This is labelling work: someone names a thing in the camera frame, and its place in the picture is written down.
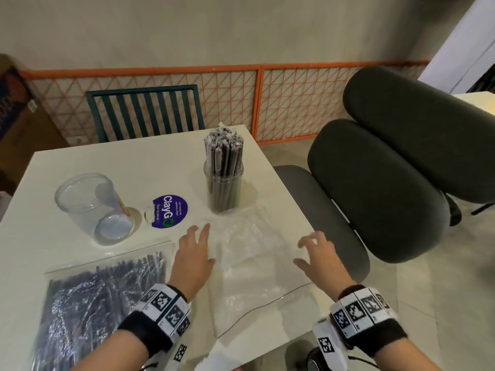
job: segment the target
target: empty clear plastic bag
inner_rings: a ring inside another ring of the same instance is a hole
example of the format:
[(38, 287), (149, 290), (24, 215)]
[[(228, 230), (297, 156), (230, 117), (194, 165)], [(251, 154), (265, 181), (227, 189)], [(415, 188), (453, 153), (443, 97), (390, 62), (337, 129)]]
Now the empty clear plastic bag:
[(209, 254), (217, 259), (208, 280), (217, 338), (242, 317), (310, 283), (293, 264), (304, 251), (270, 226), (262, 207), (227, 211), (206, 222)]
[(160, 241), (106, 252), (46, 273), (31, 370), (69, 370), (110, 336), (141, 296), (165, 281), (173, 245)]

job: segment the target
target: plastic cup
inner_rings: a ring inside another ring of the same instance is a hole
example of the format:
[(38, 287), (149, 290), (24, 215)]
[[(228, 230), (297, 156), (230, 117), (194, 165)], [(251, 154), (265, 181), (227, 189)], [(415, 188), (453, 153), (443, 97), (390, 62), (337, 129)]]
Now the plastic cup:
[(207, 178), (207, 197), (210, 210), (214, 213), (220, 213), (238, 207), (241, 201), (241, 183), (244, 173), (242, 163), (239, 172), (228, 177), (211, 174), (206, 162), (203, 171)]
[(103, 246), (119, 243), (134, 226), (112, 181), (103, 174), (86, 173), (65, 181), (55, 192), (55, 203), (84, 233)]

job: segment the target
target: black cushioned chair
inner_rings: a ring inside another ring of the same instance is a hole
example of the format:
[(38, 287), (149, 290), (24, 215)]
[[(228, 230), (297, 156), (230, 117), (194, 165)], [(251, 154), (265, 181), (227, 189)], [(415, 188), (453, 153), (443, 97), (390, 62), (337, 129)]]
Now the black cushioned chair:
[(400, 263), (439, 243), (450, 221), (444, 193), (495, 201), (494, 116), (381, 66), (358, 71), (343, 104), (355, 121), (325, 125), (310, 172), (275, 171), (355, 280), (369, 272), (365, 246)]

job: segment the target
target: slatted chair backrest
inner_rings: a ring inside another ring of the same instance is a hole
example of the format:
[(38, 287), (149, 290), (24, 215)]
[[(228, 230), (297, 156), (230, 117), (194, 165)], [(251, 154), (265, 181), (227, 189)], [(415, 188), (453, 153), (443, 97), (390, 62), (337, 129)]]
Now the slatted chair backrest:
[[(119, 124), (119, 119), (123, 121), (124, 126), (127, 129), (129, 138), (130, 139), (136, 138), (136, 132), (134, 130), (133, 122), (131, 119), (131, 112), (129, 110), (125, 98), (126, 95), (129, 96), (130, 102), (134, 109), (134, 114), (136, 115), (135, 118), (133, 116), (132, 118), (134, 118), (137, 121), (139, 125), (139, 130), (141, 131), (141, 135), (143, 137), (148, 137), (150, 135), (149, 131), (152, 131), (152, 134), (155, 136), (162, 134), (158, 126), (158, 118), (155, 113), (155, 105), (153, 104), (152, 94), (156, 95), (156, 100), (159, 106), (161, 118), (163, 120), (165, 134), (171, 134), (173, 130), (172, 130), (172, 124), (170, 123), (170, 119), (169, 119), (169, 113), (167, 112), (164, 93), (168, 93), (170, 97), (169, 104), (171, 105), (172, 108), (172, 114), (175, 121), (176, 131), (177, 132), (184, 131), (181, 113), (184, 115), (186, 119), (187, 130), (193, 131), (195, 129), (195, 125), (193, 122), (193, 115), (189, 103), (189, 94), (190, 94), (189, 91), (192, 92), (194, 104), (195, 104), (195, 110), (196, 110), (195, 113), (197, 117), (196, 129), (203, 130), (204, 122), (201, 113), (200, 96), (197, 90), (197, 85), (127, 88), (127, 89), (100, 90), (100, 91), (86, 92), (86, 99), (88, 100), (91, 114), (93, 116), (93, 119), (95, 120), (96, 133), (98, 135), (99, 142), (100, 143), (108, 142), (109, 138), (108, 138), (108, 133), (103, 125), (102, 116), (100, 114), (100, 107), (98, 107), (97, 104), (98, 98), (102, 100), (102, 106), (104, 107), (108, 115), (108, 119), (110, 121), (111, 128), (115, 133), (116, 139), (123, 140), (126, 138), (122, 134), (122, 130), (120, 127), (121, 125)], [(181, 112), (180, 110), (179, 101), (177, 99), (178, 92), (180, 92), (182, 96), (182, 105), (184, 108), (183, 112)], [(143, 112), (143, 110), (141, 109), (141, 103), (138, 97), (138, 95), (140, 94), (142, 94), (144, 98), (144, 103), (147, 109), (147, 117), (145, 115), (145, 112)], [(118, 105), (122, 117), (117, 117), (117, 114), (115, 113), (114, 105)], [(152, 130), (148, 131), (146, 124), (150, 124)]]

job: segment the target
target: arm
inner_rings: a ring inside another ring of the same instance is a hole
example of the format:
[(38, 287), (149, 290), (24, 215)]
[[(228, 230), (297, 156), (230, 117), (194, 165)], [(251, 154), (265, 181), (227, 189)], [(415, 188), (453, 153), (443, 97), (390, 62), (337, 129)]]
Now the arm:
[[(327, 241), (323, 232), (302, 237), (298, 246), (306, 247), (310, 263), (294, 259), (294, 264), (335, 302), (346, 288), (356, 285), (335, 252), (334, 244)], [(374, 360), (382, 371), (440, 370), (407, 338), (384, 346), (374, 355)]]
[[(168, 285), (178, 289), (190, 302), (206, 284), (211, 275), (214, 259), (208, 259), (208, 235), (210, 225), (201, 230), (195, 241), (197, 226), (191, 226), (179, 240), (179, 250)], [(73, 371), (139, 371), (150, 357), (145, 345), (132, 332), (117, 330), (91, 352)]]

